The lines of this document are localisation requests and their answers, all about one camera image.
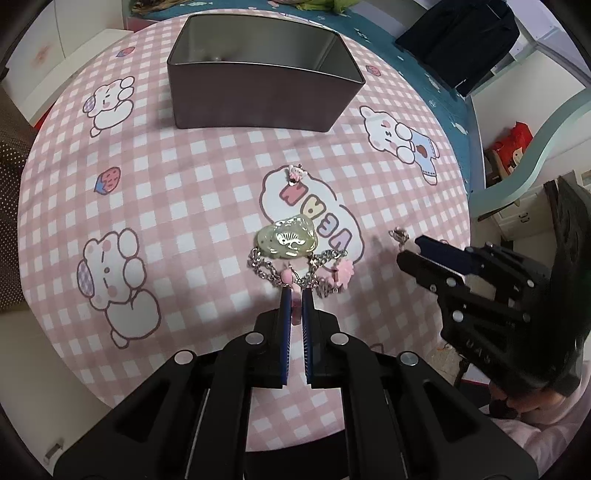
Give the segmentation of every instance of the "black jacket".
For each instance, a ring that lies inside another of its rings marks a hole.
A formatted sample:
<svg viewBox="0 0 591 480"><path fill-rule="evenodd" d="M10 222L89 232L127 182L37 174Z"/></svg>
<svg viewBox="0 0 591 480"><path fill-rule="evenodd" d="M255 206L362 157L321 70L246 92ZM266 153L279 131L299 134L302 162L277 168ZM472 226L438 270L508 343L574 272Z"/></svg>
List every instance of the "black jacket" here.
<svg viewBox="0 0 591 480"><path fill-rule="evenodd" d="M515 16L503 0L441 0L396 43L466 95L518 37Z"/></svg>

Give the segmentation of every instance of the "metal screw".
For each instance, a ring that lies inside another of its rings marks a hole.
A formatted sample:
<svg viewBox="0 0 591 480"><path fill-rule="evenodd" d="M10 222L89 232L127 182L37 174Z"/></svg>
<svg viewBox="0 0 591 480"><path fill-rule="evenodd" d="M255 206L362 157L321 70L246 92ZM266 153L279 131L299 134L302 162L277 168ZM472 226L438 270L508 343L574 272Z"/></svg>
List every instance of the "metal screw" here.
<svg viewBox="0 0 591 480"><path fill-rule="evenodd" d="M251 332L246 336L246 342L249 345L260 345L265 339L264 335L259 332Z"/></svg>
<svg viewBox="0 0 591 480"><path fill-rule="evenodd" d="M193 354L188 350L182 350L174 356L174 361L179 365L187 365L193 361Z"/></svg>
<svg viewBox="0 0 591 480"><path fill-rule="evenodd" d="M330 341L335 345L344 345L349 341L349 337L344 333L333 333L330 336Z"/></svg>
<svg viewBox="0 0 591 480"><path fill-rule="evenodd" d="M400 361L404 365L414 367L418 363L418 356L414 352L404 352L402 355L400 355Z"/></svg>

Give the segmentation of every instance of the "round table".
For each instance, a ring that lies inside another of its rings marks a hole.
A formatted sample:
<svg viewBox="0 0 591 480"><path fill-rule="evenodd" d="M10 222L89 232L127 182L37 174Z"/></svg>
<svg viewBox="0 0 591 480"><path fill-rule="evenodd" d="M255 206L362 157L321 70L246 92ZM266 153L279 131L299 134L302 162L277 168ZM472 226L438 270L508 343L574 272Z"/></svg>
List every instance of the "round table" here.
<svg viewBox="0 0 591 480"><path fill-rule="evenodd" d="M99 55L31 150L22 287L57 353L115 406L176 351L221 349L278 306L280 292L247 266L257 231L305 211L318 251L346 247L355 262L349 288L317 307L386 353L428 355L441 328L436 298L397 268L387 233L401 226L469 243L460 171L428 106L401 73L345 38L366 85L328 133L177 129L166 61L185 21ZM286 168L300 163L309 176L290 187ZM294 326L288 385L253 393L249 449L343 428L340 392L306 385L301 343Z"/></svg>

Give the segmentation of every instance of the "teal bed sheet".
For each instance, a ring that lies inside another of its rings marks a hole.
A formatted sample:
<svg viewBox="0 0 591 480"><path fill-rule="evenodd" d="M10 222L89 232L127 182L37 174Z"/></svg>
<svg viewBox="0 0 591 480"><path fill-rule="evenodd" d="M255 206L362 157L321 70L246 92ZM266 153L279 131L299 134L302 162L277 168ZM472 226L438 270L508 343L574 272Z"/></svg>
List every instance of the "teal bed sheet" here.
<svg viewBox="0 0 591 480"><path fill-rule="evenodd" d="M413 86L435 114L449 139L456 155L466 191L470 192L470 154L467 132L468 109L464 99L455 90L443 87L415 58L398 49L394 38L367 18L346 10L337 15L332 12L302 11L290 5L276 4L267 0L212 0L186 2L160 12L143 15L147 20L166 20L181 15L202 12L215 8L249 8L279 11L323 24L353 38L380 56Z"/></svg>

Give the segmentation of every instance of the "silver chain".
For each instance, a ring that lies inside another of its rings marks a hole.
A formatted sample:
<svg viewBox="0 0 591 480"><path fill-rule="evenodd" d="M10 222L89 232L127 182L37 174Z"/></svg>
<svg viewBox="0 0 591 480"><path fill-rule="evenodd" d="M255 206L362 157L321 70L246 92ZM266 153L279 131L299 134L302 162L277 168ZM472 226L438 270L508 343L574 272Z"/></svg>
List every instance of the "silver chain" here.
<svg viewBox="0 0 591 480"><path fill-rule="evenodd" d="M294 276L294 283L298 284L302 289L312 288L321 298L326 298L331 293L337 293L339 288L331 285L325 278L316 276L319 268L324 266L331 260L338 260L347 256L347 250L324 250L320 255L309 255L308 258L308 272L300 277L297 272L292 269ZM263 280L267 280L274 287L289 287L281 280L281 274L273 266L270 260L263 257L261 249L255 247L248 255L248 266L254 270L254 273Z"/></svg>

